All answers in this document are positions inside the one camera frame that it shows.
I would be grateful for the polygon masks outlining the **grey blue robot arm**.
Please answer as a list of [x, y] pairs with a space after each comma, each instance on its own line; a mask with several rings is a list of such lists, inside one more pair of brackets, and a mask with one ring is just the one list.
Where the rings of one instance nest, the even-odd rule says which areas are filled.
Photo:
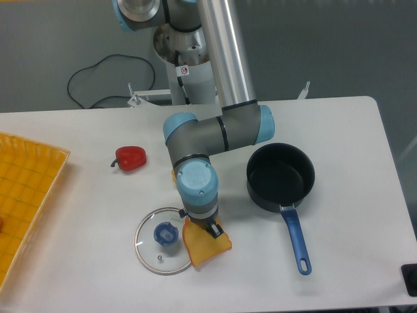
[[190, 220], [213, 237], [218, 176], [210, 157], [265, 142], [274, 135], [270, 109], [255, 95], [235, 1], [115, 1], [121, 26], [155, 28], [154, 49], [166, 63], [174, 104], [213, 104], [221, 113], [199, 119], [177, 113], [163, 125], [177, 190]]

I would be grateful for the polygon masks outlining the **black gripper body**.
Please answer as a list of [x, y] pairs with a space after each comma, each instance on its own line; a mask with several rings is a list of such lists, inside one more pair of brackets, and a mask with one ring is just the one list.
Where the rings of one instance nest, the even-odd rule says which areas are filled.
[[201, 226], [203, 229], [210, 228], [212, 224], [216, 224], [216, 217], [218, 216], [218, 209], [211, 210], [210, 212], [195, 215], [187, 212], [185, 209], [179, 210], [179, 216], [181, 218], [188, 217], [191, 222]]

